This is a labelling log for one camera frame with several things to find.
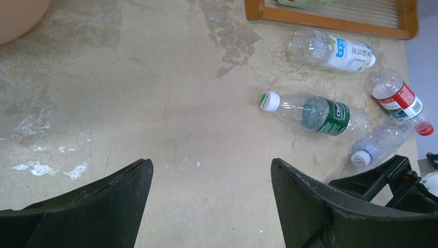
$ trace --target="bottle with white label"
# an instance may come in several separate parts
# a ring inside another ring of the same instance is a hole
[[[294,128],[356,140],[366,135],[369,118],[360,108],[311,94],[265,92],[260,108]]]
[[[392,118],[353,147],[351,162],[359,167],[379,165],[414,134],[411,121]]]
[[[286,59],[296,65],[348,72],[364,71],[376,63],[369,45],[310,28],[294,32],[286,44]]]
[[[410,120],[418,134],[428,136],[433,133],[423,103],[395,70],[385,68],[372,73],[366,87],[392,116]]]

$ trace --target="bottle with red label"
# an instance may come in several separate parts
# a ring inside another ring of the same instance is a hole
[[[385,68],[372,73],[367,90],[392,116],[411,120],[418,134],[433,133],[423,103],[395,70]]]

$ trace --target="plastic bottle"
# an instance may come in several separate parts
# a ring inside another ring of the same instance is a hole
[[[353,147],[351,162],[359,167],[379,165],[414,134],[412,122],[392,118]]]
[[[364,71],[376,62],[369,45],[310,28],[292,35],[286,45],[286,59],[293,64],[349,72]]]
[[[260,108],[274,112],[292,127],[323,132],[351,140],[366,135],[369,118],[360,108],[318,97],[311,94],[286,94],[273,91],[260,98]]]
[[[395,70],[386,68],[372,73],[367,90],[392,116],[409,119],[418,134],[433,133],[423,103]]]

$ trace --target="red label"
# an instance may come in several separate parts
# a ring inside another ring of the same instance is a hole
[[[386,99],[377,99],[377,101],[383,104],[397,102],[402,109],[407,109],[415,101],[415,94],[409,86],[403,82],[403,86],[395,95]]]

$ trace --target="clear plastic bottle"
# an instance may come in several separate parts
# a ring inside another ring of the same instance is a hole
[[[379,165],[414,134],[412,122],[392,118],[353,147],[351,162],[359,167]]]
[[[294,32],[286,44],[286,59],[297,65],[349,72],[364,71],[376,63],[369,45],[311,28]]]
[[[392,116],[410,120],[418,134],[433,133],[423,103],[395,70],[385,68],[373,72],[366,88]]]
[[[360,108],[348,107],[311,94],[286,94],[273,91],[260,98],[260,108],[274,112],[282,121],[294,128],[323,132],[351,140],[366,135],[369,117]]]

